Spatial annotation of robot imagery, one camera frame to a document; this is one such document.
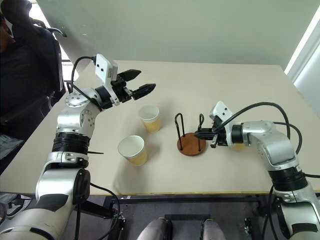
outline cup rim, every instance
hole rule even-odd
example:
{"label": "cup rim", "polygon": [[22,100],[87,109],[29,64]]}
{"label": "cup rim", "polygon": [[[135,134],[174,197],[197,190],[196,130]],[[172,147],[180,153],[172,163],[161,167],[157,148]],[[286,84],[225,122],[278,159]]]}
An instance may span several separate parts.
{"label": "cup rim", "polygon": [[[141,115],[142,115],[142,114],[141,114],[142,111],[143,111],[145,108],[150,108],[150,107],[156,109],[156,115],[153,116],[153,117],[150,117],[150,118],[142,117],[142,116],[141,116]],[[141,107],[141,108],[139,109],[138,116],[139,116],[142,120],[148,120],[148,121],[150,121],[150,120],[156,119],[156,118],[159,116],[159,113],[160,113],[159,107],[157,107],[156,105],[145,105],[145,106],[143,106],[143,107]]]}
{"label": "cup rim", "polygon": [[[140,141],[142,141],[142,147],[140,148],[139,151],[137,151],[137,153],[135,153],[135,154],[133,154],[133,155],[126,155],[126,156],[124,156],[124,155],[120,152],[119,146],[120,146],[124,141],[126,141],[126,140],[128,140],[129,138],[132,138],[132,137],[134,137],[135,139],[139,139]],[[144,141],[144,139],[143,139],[141,136],[138,136],[138,135],[130,135],[130,136],[125,137],[124,139],[122,139],[122,140],[119,142],[118,147],[117,147],[119,154],[120,154],[121,156],[125,157],[125,158],[128,158],[128,159],[133,159],[133,158],[139,156],[139,155],[141,154],[141,152],[144,150],[144,148],[145,148],[145,141]]]}

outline white wall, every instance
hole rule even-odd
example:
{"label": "white wall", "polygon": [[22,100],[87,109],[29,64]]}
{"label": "white wall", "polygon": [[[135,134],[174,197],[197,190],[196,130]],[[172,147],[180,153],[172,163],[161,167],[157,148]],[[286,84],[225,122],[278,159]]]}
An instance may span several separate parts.
{"label": "white wall", "polygon": [[320,0],[38,0],[71,60],[276,64],[284,69]]}
{"label": "white wall", "polygon": [[320,44],[294,85],[320,118]]}

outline round wooden base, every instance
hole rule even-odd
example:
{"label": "round wooden base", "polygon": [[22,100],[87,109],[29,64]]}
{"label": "round wooden base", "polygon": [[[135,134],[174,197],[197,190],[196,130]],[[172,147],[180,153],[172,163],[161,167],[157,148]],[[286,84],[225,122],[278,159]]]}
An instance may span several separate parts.
{"label": "round wooden base", "polygon": [[200,151],[198,145],[198,138],[192,132],[187,133],[185,136],[181,136],[182,150],[180,149],[180,142],[176,143],[176,146],[180,153],[187,156],[195,156],[202,153],[206,149],[206,140],[200,139]]}

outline gray pants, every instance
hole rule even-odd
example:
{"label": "gray pants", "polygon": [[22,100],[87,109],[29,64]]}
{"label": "gray pants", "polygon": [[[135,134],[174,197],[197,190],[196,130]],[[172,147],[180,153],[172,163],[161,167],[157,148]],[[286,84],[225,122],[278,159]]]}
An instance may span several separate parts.
{"label": "gray pants", "polygon": [[[140,233],[137,240],[164,240],[166,236],[166,221],[159,218],[150,222]],[[219,225],[212,219],[203,223],[203,240],[226,240]]]}

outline floor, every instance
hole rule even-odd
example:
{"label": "floor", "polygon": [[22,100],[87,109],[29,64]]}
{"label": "floor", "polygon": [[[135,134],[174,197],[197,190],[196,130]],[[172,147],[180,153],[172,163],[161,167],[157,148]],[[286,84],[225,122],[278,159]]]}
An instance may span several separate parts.
{"label": "floor", "polygon": [[[91,196],[89,201],[102,205],[103,196]],[[244,217],[252,216],[254,203],[145,203],[121,205],[121,212],[126,217],[123,240],[136,240],[144,227],[152,220],[166,214],[210,214],[223,230],[227,240],[251,240],[244,230]],[[285,240],[278,228],[277,217],[273,217],[279,240]],[[80,240],[98,239],[108,231],[111,221],[87,214],[81,214]],[[63,240],[74,239],[76,212],[73,211],[64,231]],[[198,240],[201,221],[173,221],[173,240]],[[268,225],[265,239],[273,239]]]}

